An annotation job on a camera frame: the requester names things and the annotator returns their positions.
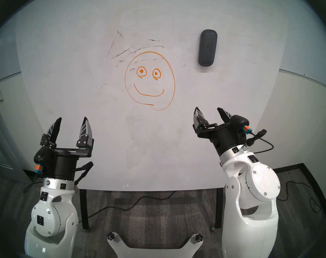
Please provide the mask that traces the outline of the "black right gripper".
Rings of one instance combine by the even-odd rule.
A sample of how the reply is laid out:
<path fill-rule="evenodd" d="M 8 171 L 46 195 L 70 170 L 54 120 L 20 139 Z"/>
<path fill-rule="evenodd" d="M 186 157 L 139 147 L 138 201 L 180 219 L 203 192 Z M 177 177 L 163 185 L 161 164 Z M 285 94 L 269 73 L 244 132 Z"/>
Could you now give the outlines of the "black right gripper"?
<path fill-rule="evenodd" d="M 222 155 L 227 150 L 244 145 L 245 133 L 234 133 L 229 125 L 232 115 L 220 107 L 217 108 L 217 111 L 224 124 L 209 124 L 200 109 L 196 107 L 193 115 L 193 129 L 199 138 L 209 139 L 214 145 L 217 154 Z"/>

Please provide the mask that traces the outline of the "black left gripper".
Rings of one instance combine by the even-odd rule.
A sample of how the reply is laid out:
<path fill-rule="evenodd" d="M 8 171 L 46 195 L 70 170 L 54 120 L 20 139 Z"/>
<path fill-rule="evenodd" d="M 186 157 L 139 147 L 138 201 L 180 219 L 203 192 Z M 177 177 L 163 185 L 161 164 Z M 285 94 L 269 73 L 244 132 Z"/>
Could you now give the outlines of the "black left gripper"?
<path fill-rule="evenodd" d="M 93 162 L 88 162 L 82 167 L 77 168 L 77 161 L 80 158 L 89 158 L 92 156 L 94 139 L 92 137 L 92 129 L 87 117 L 84 117 L 80 129 L 79 139 L 76 148 L 56 148 L 56 140 L 59 134 L 62 118 L 59 117 L 41 137 L 40 145 L 53 147 L 53 174 L 55 179 L 74 180 L 75 172 L 83 171 L 78 178 L 84 178 L 93 167 Z"/>

